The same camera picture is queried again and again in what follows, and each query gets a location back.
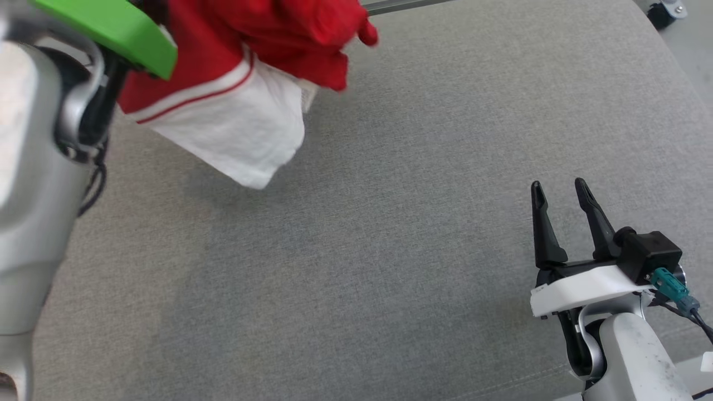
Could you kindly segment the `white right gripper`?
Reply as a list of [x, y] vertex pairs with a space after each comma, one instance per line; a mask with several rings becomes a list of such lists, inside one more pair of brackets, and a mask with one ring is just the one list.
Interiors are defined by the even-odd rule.
[[[583, 178], [574, 181], [579, 206], [587, 216], [594, 244], [594, 261], [615, 260], [621, 248], [616, 233]], [[566, 251], [560, 247], [548, 215], [548, 201], [540, 181], [531, 185], [533, 246], [535, 266], [555, 269], [565, 266]], [[559, 270], [538, 271], [530, 294], [530, 309], [535, 317], [580, 308], [586, 315], [634, 313], [642, 316], [652, 300], [653, 285], [636, 284], [615, 264], [606, 266], [567, 266]]]

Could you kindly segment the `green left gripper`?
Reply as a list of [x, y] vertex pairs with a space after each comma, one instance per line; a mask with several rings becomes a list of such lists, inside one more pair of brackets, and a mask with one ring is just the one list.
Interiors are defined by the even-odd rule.
[[174, 71], [175, 43], [150, 16], [128, 1], [29, 3], [161, 79], [169, 79]]

